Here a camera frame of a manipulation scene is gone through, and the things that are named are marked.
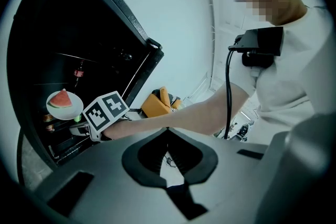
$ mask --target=black refrigerator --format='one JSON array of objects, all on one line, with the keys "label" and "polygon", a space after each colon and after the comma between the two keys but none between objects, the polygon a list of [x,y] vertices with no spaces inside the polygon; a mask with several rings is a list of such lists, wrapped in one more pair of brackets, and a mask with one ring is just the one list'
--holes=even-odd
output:
[{"label": "black refrigerator", "polygon": [[44,122],[47,97],[71,89],[82,64],[84,108],[112,91],[130,106],[162,57],[161,45],[124,0],[22,0],[7,51],[10,98],[22,133],[51,168],[68,162],[95,142],[69,131],[84,117]]}]

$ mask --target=gray floor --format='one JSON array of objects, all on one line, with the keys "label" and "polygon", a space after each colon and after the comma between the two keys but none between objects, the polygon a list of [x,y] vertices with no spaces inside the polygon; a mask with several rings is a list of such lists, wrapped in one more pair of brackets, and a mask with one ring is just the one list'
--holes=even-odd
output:
[{"label": "gray floor", "polygon": [[38,156],[26,136],[22,141],[22,173],[26,188],[35,190],[52,173],[52,170]]}]

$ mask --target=neck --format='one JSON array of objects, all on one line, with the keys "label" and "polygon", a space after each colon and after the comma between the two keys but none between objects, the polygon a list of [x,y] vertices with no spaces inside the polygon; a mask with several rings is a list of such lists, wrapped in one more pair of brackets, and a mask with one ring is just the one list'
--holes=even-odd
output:
[{"label": "neck", "polygon": [[307,13],[307,7],[303,2],[299,2],[298,5],[290,5],[281,16],[271,21],[271,24],[275,26],[284,25],[288,23],[295,22],[296,20],[302,18]]}]

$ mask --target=shirt sleeve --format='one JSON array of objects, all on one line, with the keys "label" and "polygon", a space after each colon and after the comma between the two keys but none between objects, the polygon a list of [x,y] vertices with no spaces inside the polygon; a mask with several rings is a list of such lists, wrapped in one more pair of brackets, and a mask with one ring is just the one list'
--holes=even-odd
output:
[{"label": "shirt sleeve", "polygon": [[241,58],[242,54],[236,51],[232,55],[229,70],[230,83],[237,85],[251,97],[256,91],[257,77],[261,68],[246,67]]}]

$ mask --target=white cube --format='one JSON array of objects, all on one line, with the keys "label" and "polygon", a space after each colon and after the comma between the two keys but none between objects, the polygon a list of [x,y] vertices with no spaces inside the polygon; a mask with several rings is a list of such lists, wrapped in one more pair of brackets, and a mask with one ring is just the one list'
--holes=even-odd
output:
[{"label": "white cube", "polygon": [[100,133],[129,111],[117,91],[97,97],[84,110],[83,115],[91,128]]}]

